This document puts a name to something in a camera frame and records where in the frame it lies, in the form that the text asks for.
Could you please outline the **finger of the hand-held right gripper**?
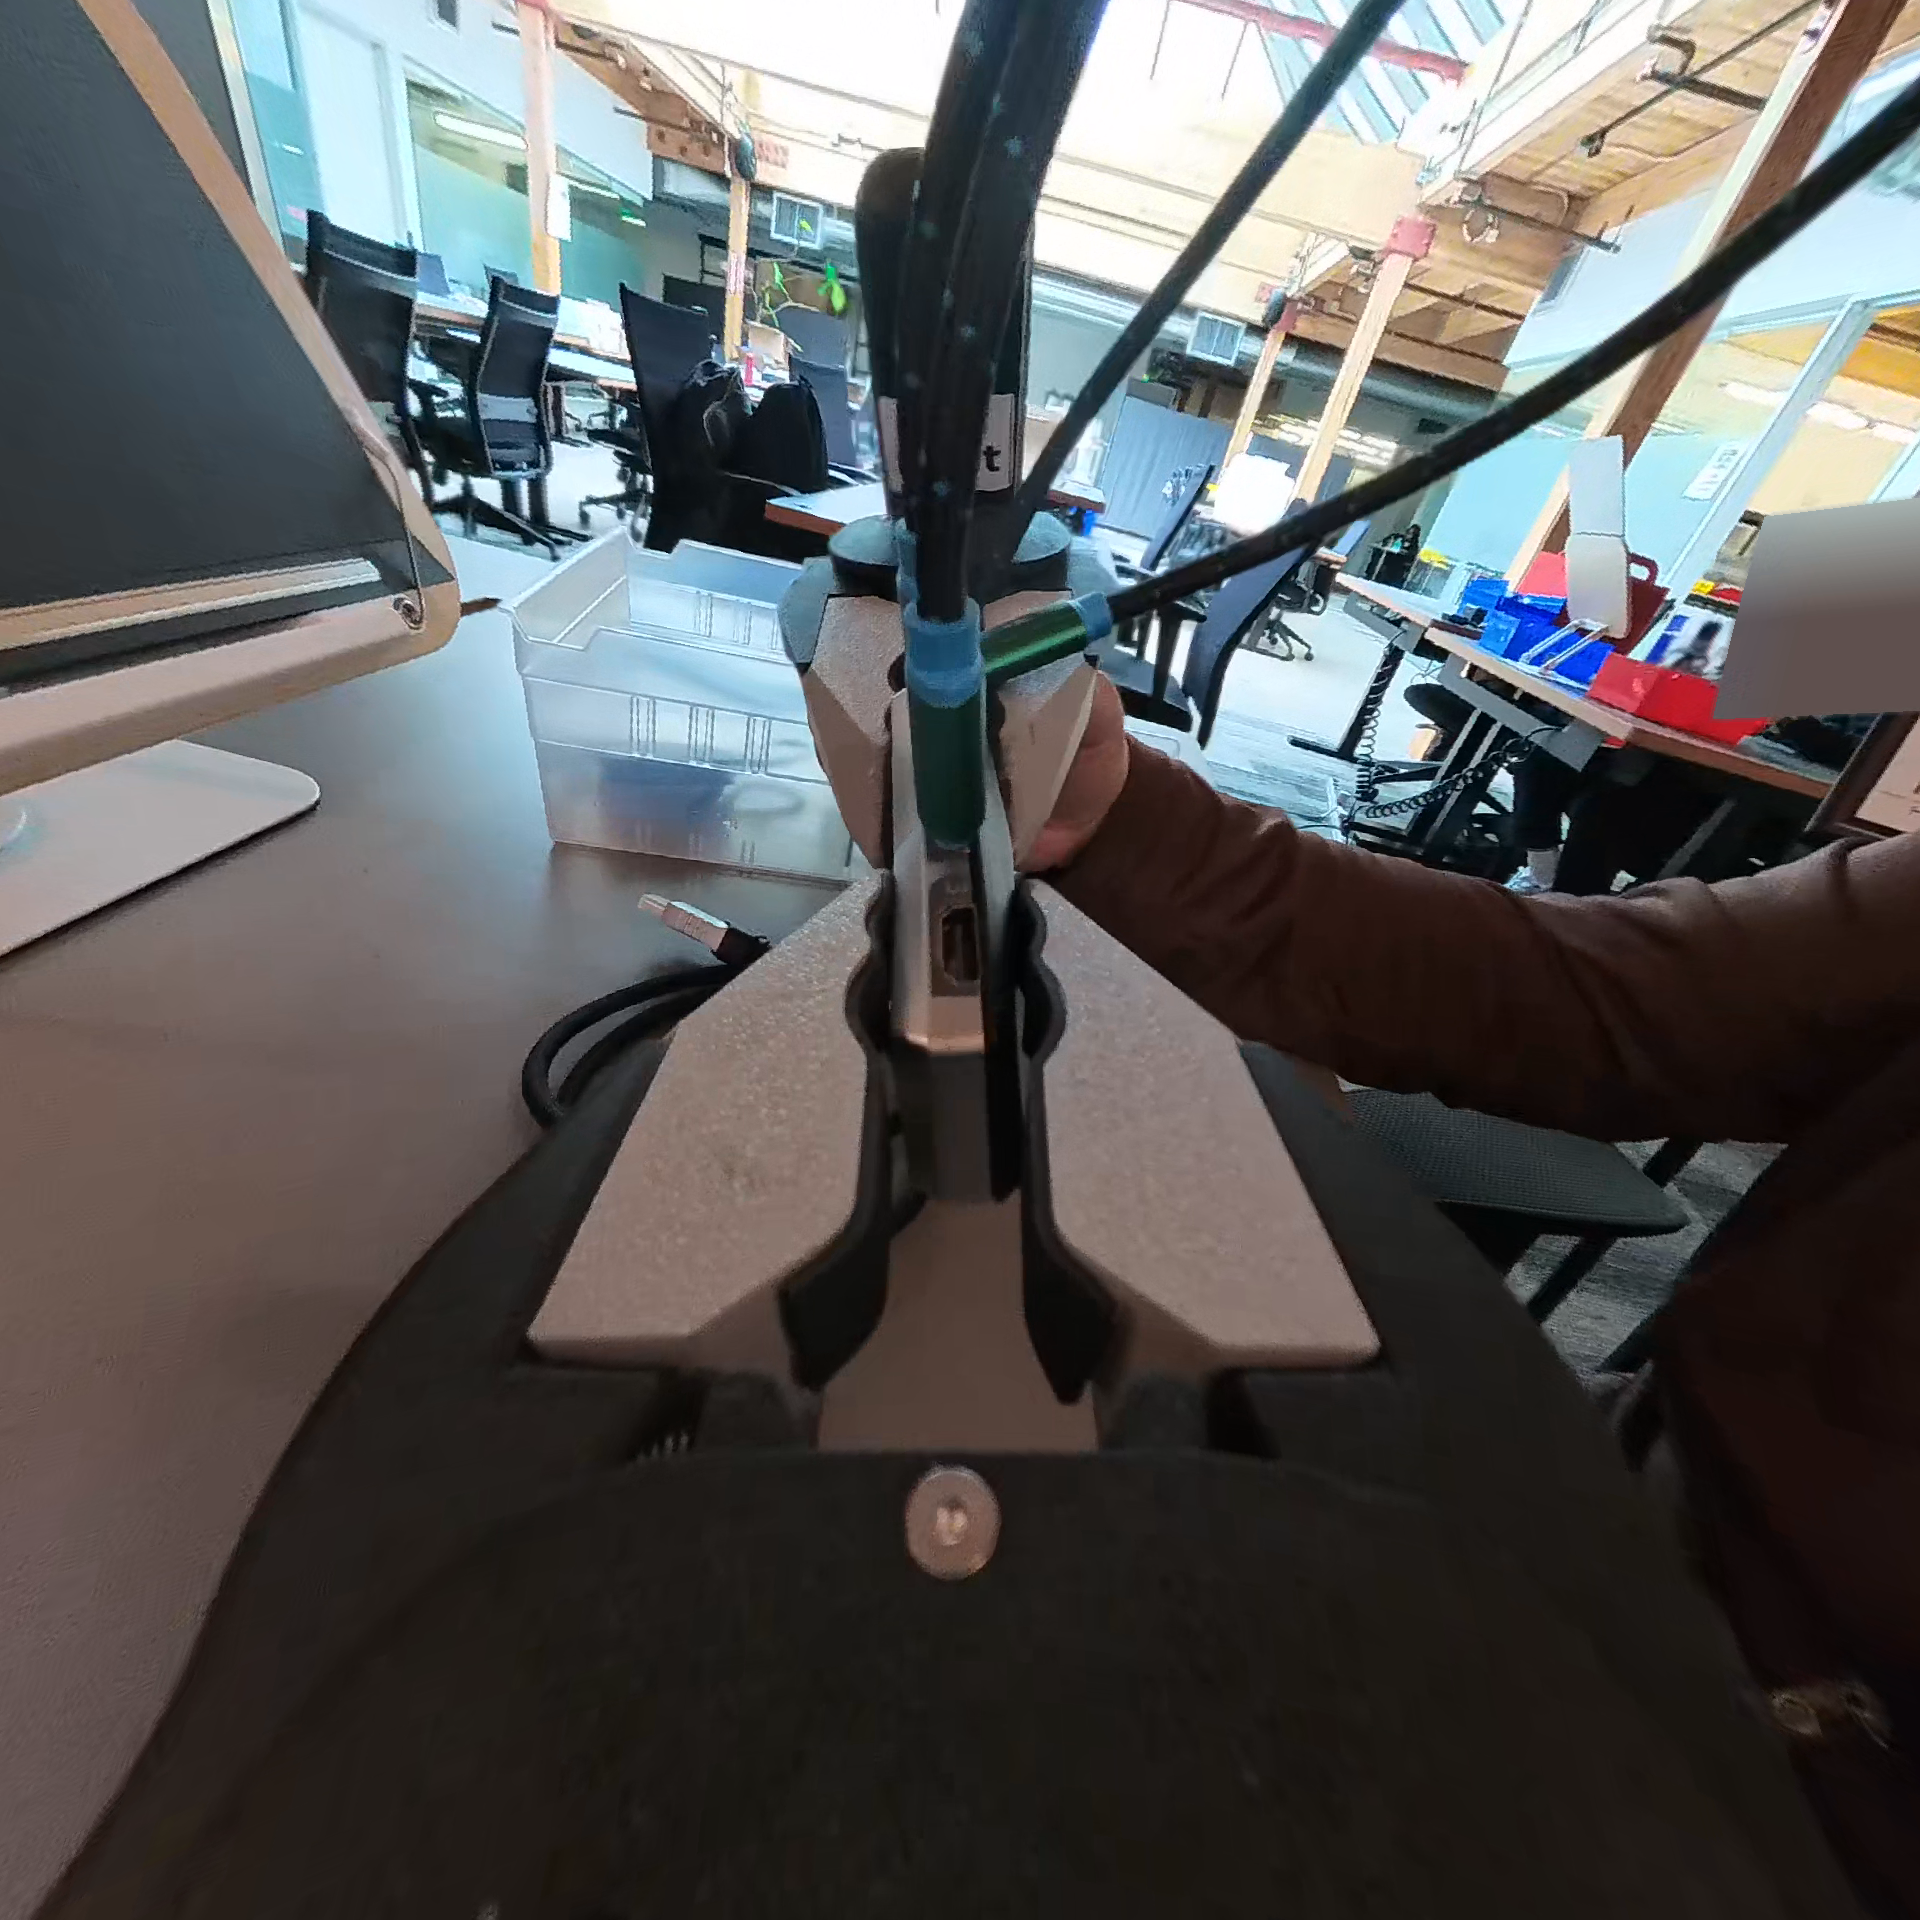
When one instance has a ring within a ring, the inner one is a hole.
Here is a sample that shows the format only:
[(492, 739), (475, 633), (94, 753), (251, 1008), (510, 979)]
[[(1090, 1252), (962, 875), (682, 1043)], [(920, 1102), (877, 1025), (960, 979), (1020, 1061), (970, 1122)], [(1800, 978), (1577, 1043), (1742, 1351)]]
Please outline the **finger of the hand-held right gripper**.
[(1017, 868), (1042, 836), (1094, 708), (1098, 666), (1058, 661), (992, 686), (995, 758)]
[(891, 601), (830, 593), (802, 681), (818, 761), (875, 871), (894, 851), (894, 699), (904, 691), (904, 623)]

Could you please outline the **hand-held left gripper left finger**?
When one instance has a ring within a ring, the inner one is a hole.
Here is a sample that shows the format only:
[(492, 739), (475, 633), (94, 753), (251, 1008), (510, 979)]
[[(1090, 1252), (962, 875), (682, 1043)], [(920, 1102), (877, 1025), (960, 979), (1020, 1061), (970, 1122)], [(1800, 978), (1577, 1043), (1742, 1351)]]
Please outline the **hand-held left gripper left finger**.
[(814, 1393), (877, 1329), (885, 908), (855, 883), (677, 1025), (531, 1319), (540, 1356)]

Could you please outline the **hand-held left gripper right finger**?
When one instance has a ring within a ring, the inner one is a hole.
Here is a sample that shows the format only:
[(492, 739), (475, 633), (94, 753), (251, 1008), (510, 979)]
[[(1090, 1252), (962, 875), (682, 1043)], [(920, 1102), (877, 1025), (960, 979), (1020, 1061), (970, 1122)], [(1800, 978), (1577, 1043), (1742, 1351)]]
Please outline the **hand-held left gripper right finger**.
[(1020, 1302), (1062, 1403), (1344, 1375), (1380, 1332), (1234, 1033), (1027, 886)]

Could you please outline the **clear plastic bin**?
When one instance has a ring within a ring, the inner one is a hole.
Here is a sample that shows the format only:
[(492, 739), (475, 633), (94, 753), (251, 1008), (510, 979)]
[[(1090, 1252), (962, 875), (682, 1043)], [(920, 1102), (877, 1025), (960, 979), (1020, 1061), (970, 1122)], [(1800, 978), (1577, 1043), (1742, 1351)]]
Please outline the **clear plastic bin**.
[(610, 531), (510, 602), (560, 846), (847, 886), (852, 839), (781, 638), (797, 562)]

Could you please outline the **person's right hand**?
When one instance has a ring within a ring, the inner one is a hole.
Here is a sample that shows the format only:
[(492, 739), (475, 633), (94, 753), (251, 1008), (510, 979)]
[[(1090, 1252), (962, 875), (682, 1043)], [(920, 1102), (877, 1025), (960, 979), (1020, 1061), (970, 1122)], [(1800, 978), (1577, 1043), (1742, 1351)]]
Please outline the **person's right hand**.
[(1117, 689), (1107, 675), (1092, 681), (1092, 705), (1065, 781), (1041, 835), (1020, 858), (1022, 875), (1068, 865), (1112, 813), (1131, 765), (1131, 738)]

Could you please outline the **dark wooden office desk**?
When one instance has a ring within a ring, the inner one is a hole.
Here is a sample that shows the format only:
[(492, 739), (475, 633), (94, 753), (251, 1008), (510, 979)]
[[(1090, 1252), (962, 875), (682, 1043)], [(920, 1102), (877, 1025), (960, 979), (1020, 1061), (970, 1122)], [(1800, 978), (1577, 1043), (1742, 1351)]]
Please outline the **dark wooden office desk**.
[[(1047, 495), (1047, 506), (1065, 515), (1068, 523), (1082, 531), (1108, 502), (1092, 482), (1055, 482)], [(818, 536), (832, 536), (848, 523), (884, 515), (885, 485), (880, 481), (834, 485), (814, 495), (778, 495), (764, 506), (770, 523)]]

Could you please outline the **group of black office chairs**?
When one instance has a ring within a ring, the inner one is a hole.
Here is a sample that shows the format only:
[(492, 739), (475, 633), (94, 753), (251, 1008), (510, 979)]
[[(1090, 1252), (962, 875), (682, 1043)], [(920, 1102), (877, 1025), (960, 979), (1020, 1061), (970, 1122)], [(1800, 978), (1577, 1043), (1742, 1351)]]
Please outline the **group of black office chairs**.
[[(307, 293), (350, 359), (364, 398), (397, 435), (422, 489), (458, 475), (461, 492), (428, 498), (435, 515), (461, 515), (560, 551), (567, 528), (517, 511), (517, 489), (545, 482), (554, 436), (545, 392), (578, 372), (554, 365), (560, 299), (492, 279), (471, 343), (455, 346), (451, 386), (414, 376), (414, 321), (422, 255), (377, 243), (307, 213)], [(791, 502), (832, 476), (832, 435), (852, 431), (847, 381), (802, 365), (748, 399), (735, 368), (707, 356), (707, 313), (622, 293), (622, 323), (641, 339), (627, 416), (598, 435), (622, 463), (627, 492), (607, 506), (630, 511), (661, 551), (712, 539), (770, 561), (805, 558), (824, 542), (771, 523), (767, 508)]]

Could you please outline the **blue storage bins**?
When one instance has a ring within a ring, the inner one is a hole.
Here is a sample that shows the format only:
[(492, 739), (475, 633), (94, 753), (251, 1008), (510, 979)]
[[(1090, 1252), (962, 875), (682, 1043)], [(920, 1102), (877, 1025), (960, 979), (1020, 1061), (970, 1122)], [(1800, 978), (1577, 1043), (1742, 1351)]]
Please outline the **blue storage bins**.
[(1614, 642), (1591, 623), (1575, 623), (1562, 601), (1508, 591), (1504, 576), (1475, 576), (1454, 602), (1475, 645), (1535, 678), (1588, 691)]

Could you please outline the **long office desk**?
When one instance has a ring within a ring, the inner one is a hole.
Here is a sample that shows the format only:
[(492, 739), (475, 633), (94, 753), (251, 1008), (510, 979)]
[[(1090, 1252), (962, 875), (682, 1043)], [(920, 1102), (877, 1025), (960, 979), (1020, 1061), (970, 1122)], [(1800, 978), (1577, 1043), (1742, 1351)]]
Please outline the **long office desk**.
[[(1345, 612), (1387, 649), (1341, 743), (1341, 753), (1361, 763), (1357, 788), (1365, 792), (1352, 818), (1357, 839), (1378, 839), (1432, 868), (1460, 865), (1467, 836), (1508, 763), (1544, 751), (1571, 771), (1585, 771), (1598, 753), (1614, 753), (1607, 765), (1612, 781), (1641, 781), (1655, 763), (1697, 771), (1697, 782), (1717, 798), (1715, 812), (1661, 875), (1724, 878), (1737, 868), (1762, 823), (1785, 819), (1811, 835), (1815, 809), (1838, 782), (1838, 771), (1760, 733), (1740, 743), (1685, 733), (1532, 675), (1514, 661), (1482, 651), (1424, 598), (1354, 576), (1341, 576), (1337, 586)], [(1372, 758), (1368, 732), (1398, 666), (1418, 653), (1444, 661), (1440, 686), (1460, 695), (1472, 718), (1440, 763), (1427, 769), (1428, 781), (1418, 793), (1380, 799), (1378, 788), (1394, 773)]]

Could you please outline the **red storage bin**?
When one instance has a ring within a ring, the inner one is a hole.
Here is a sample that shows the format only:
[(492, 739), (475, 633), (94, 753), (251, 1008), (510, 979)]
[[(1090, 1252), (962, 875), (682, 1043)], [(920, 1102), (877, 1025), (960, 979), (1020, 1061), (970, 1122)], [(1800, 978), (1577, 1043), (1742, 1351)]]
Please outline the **red storage bin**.
[(1720, 718), (1717, 695), (1720, 686), (1710, 678), (1628, 653), (1607, 653), (1588, 686), (1598, 705), (1717, 746), (1740, 746), (1768, 726), (1762, 718)]

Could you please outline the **person's brown shirt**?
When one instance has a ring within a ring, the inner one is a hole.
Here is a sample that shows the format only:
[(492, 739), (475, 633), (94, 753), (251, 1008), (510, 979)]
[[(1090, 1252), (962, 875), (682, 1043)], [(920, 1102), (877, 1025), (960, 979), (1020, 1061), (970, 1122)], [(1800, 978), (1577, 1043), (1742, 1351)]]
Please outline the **person's brown shirt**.
[(1917, 1048), (1784, 1146), (1655, 1323), (1700, 1562), (1860, 1908), (1917, 1915)]

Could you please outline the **silver computer monitor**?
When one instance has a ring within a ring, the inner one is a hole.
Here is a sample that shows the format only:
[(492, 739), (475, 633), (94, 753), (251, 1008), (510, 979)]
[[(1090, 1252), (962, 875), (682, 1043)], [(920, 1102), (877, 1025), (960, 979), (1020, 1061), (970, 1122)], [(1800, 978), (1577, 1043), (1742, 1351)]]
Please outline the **silver computer monitor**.
[(447, 539), (134, 2), (2, 6), (2, 955), (320, 803), (207, 729), (438, 651)]

